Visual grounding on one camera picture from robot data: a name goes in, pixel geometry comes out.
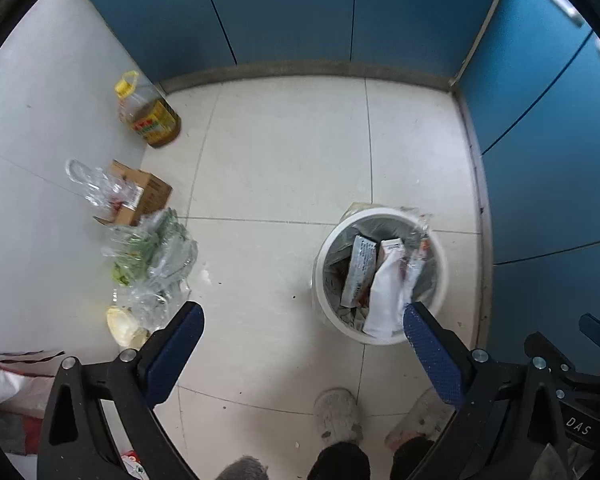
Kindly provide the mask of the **cooking oil bottle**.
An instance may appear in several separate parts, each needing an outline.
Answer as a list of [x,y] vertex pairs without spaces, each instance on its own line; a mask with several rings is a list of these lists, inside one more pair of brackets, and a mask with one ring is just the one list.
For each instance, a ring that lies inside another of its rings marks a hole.
[[114,85],[120,120],[152,148],[162,148],[181,132],[181,117],[153,84],[140,84],[129,70]]

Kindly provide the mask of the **plastic bag with vegetables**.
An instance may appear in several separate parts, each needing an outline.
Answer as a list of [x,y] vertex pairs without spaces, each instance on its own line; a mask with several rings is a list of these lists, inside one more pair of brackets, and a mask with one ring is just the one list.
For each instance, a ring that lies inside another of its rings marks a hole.
[[[69,159],[66,174],[95,214],[111,212],[128,192],[109,167],[91,168]],[[187,279],[198,257],[198,245],[175,209],[168,206],[145,214],[136,226],[103,227],[102,255],[111,261],[114,281],[106,322],[119,347],[138,349],[152,333],[166,327],[188,299]]]

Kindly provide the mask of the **blue kitchen cabinets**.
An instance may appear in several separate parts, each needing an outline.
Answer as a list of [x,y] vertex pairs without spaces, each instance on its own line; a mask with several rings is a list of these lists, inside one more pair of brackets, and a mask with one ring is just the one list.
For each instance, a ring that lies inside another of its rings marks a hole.
[[88,1],[145,76],[168,74],[182,118],[181,139],[145,165],[175,185],[200,245],[190,282],[207,328],[186,382],[422,376],[407,344],[362,344],[315,301],[315,257],[353,202],[426,214],[448,263],[439,321],[475,341],[475,169],[442,79],[350,77],[324,60],[238,65],[213,0]]

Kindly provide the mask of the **white trash bin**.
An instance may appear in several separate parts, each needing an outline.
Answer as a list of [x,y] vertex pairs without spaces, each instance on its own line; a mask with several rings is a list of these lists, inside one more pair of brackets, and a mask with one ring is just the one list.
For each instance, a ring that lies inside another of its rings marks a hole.
[[361,344],[406,341],[405,309],[440,312],[449,266],[429,214],[415,208],[353,203],[314,260],[313,307],[328,326]]

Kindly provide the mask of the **brown cardboard box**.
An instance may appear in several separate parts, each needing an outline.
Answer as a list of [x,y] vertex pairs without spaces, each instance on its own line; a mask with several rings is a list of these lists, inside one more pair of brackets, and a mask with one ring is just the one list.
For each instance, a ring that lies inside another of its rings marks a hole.
[[126,185],[126,197],[114,204],[111,212],[98,212],[94,220],[102,226],[136,226],[145,214],[163,209],[172,193],[172,186],[150,172],[130,168],[113,160],[109,171]]

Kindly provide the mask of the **red white snack bag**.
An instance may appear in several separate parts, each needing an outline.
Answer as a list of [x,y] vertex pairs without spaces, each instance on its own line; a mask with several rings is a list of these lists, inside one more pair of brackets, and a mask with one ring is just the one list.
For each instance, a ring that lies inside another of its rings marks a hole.
[[362,235],[357,235],[353,241],[348,274],[341,294],[340,304],[343,307],[355,308],[360,305],[373,281],[376,261],[377,244]]

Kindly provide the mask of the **left grey slipper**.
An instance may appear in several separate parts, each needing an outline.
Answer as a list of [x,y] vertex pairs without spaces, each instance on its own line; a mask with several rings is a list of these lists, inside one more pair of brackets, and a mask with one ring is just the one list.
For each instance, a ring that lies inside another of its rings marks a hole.
[[318,433],[325,446],[341,442],[360,444],[363,440],[360,410],[348,389],[322,392],[314,403]]

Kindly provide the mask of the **white tissue paper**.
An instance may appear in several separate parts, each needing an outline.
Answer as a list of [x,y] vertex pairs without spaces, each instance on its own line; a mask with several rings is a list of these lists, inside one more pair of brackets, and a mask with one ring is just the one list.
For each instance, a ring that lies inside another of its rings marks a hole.
[[387,341],[402,330],[404,310],[412,302],[425,261],[418,250],[408,252],[398,245],[388,247],[384,256],[370,288],[363,333]]

